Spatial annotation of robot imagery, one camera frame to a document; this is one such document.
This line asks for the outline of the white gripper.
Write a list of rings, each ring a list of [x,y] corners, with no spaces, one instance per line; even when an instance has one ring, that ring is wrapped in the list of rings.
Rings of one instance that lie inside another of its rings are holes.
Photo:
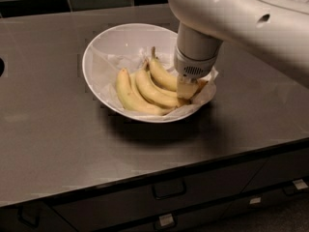
[[[217,59],[217,49],[203,51],[202,59],[189,57],[175,47],[174,68],[178,72],[177,95],[181,99],[189,100],[199,88],[196,79],[207,76]]]

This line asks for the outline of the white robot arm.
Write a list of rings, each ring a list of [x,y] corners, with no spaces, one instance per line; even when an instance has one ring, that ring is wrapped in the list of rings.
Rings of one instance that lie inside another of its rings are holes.
[[[309,85],[309,5],[294,0],[168,0],[179,20],[174,67],[178,96],[208,75],[219,47],[241,47],[306,87]]]

